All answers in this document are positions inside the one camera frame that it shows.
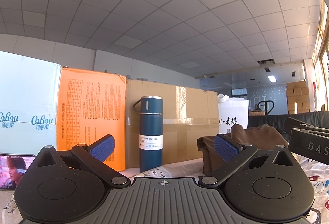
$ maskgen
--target smartphone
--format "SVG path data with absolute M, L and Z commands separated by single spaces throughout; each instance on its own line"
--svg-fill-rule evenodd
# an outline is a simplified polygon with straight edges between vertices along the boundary
M 14 190 L 35 155 L 0 154 L 0 189 Z

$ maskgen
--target person on screen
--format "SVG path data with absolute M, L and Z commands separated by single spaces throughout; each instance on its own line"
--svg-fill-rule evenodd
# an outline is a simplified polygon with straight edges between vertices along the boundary
M 26 171 L 26 164 L 21 156 L 8 156 L 9 178 L 1 188 L 15 189 Z

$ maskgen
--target white wall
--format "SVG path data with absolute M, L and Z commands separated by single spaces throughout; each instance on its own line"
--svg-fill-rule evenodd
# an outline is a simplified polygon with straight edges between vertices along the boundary
M 200 88 L 200 80 L 166 68 L 121 55 L 91 50 L 69 44 L 38 38 L 0 34 L 0 51 L 15 53 L 40 60 L 51 61 L 72 68 L 95 70 L 121 75 L 132 79 Z

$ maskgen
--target vacuum bottle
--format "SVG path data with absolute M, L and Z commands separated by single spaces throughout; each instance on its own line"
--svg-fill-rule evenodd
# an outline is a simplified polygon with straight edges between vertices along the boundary
M 135 106 L 140 102 L 140 111 Z M 140 112 L 139 172 L 162 166 L 163 99 L 143 96 L 133 105 Z

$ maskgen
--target white shopping bag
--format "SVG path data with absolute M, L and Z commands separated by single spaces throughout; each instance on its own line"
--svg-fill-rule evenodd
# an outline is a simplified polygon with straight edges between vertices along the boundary
M 244 129 L 248 127 L 249 101 L 243 98 L 229 98 L 218 95 L 219 133 L 231 132 L 234 124 L 240 124 Z

